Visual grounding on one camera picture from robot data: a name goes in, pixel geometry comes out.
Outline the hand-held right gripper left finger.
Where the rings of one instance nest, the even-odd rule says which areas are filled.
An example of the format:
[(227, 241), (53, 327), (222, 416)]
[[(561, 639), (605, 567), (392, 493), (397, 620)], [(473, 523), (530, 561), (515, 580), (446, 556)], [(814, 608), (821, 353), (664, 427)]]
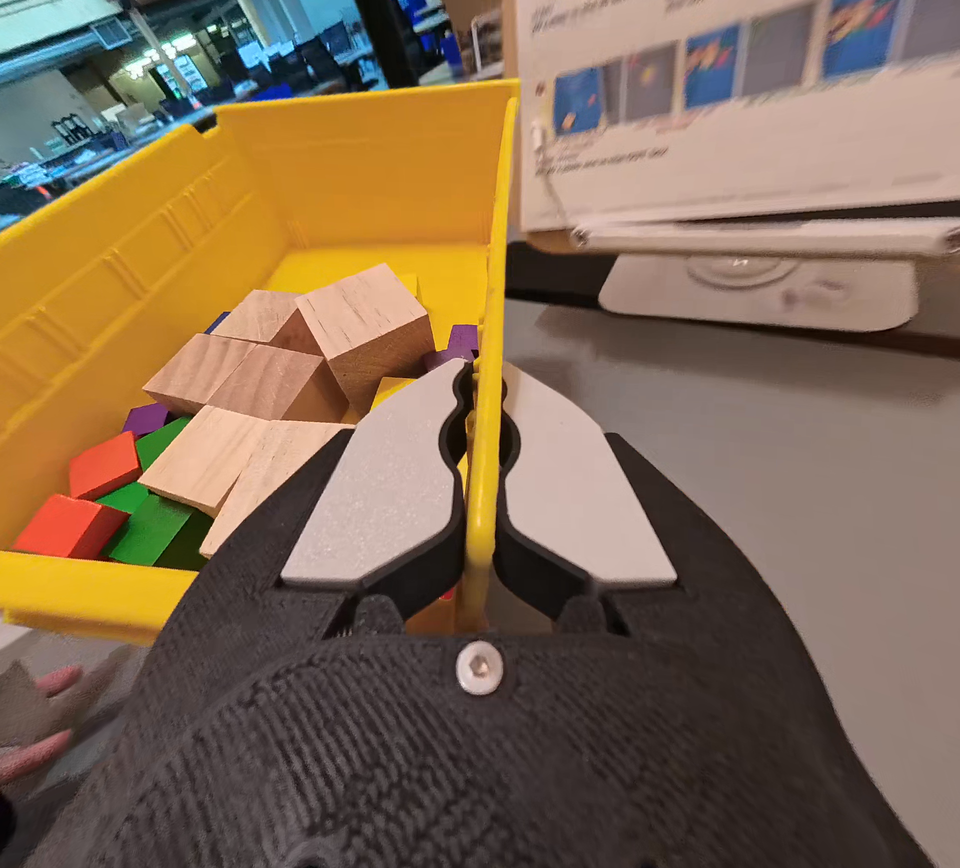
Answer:
[(448, 361), (359, 422), (282, 569), (282, 586), (384, 595), (404, 619), (456, 586), (473, 376), (472, 362)]

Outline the yellow plastic box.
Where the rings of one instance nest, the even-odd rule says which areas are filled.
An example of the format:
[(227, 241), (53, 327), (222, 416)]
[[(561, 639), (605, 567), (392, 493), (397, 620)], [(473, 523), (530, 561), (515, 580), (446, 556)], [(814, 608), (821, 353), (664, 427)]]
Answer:
[(216, 313), (386, 263), (416, 276), (437, 336), (480, 329), (458, 591), (478, 626), (519, 104), (499, 81), (224, 106), (2, 232), (2, 622), (151, 644), (194, 574), (11, 552), (16, 536)]

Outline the white tilting stand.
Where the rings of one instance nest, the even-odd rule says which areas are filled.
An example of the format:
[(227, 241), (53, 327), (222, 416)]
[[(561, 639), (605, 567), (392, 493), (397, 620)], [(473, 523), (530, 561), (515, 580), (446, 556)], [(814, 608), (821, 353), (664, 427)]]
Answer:
[(713, 222), (591, 219), (570, 231), (611, 253), (611, 313), (847, 333), (891, 330), (919, 309), (918, 264), (958, 255), (947, 217), (799, 216)]

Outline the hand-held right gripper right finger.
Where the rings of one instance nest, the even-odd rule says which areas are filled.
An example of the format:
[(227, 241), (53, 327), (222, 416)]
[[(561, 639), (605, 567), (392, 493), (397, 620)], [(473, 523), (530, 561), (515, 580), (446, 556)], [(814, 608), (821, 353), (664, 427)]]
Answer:
[(677, 572), (599, 424), (503, 366), (495, 572), (557, 620), (576, 597), (675, 586)]

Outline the person's left hand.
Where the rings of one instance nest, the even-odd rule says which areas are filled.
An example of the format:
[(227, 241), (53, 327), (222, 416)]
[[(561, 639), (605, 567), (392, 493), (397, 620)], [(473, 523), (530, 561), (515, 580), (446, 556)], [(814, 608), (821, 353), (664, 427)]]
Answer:
[[(35, 690), (48, 700), (63, 694), (83, 676), (84, 669), (79, 665), (69, 665), (54, 670), (33, 681)], [(1, 785), (8, 787), (22, 778), (33, 776), (56, 761), (59, 761), (71, 748), (71, 730), (61, 730), (45, 738), (27, 743), (11, 743), (2, 747)]]

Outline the pile of wooden cubes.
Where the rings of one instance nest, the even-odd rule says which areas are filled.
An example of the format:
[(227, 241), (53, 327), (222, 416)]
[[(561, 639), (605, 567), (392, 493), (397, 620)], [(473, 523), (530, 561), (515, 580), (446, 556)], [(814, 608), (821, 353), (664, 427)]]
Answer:
[(41, 418), (2, 455), (6, 548), (70, 561), (197, 570), (272, 492), (389, 394), (477, 352), (438, 345), (414, 276), (387, 264), (306, 294), (254, 289), (205, 331), (157, 345), (125, 418), (99, 412), (118, 366), (63, 426)]

